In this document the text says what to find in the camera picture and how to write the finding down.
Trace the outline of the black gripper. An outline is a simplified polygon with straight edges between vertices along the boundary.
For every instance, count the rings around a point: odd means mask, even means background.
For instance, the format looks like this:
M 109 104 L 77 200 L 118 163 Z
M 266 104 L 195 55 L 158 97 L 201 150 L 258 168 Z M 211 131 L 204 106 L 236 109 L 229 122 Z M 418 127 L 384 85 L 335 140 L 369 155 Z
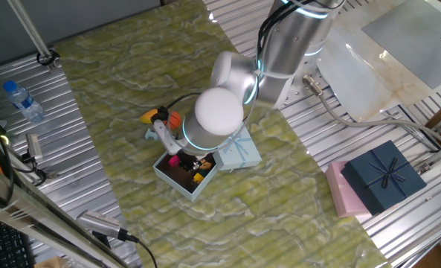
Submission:
M 195 171 L 202 166 L 202 162 L 196 156 L 185 153 L 183 150 L 177 152 L 177 157 L 179 158 L 181 168 L 185 171 Z

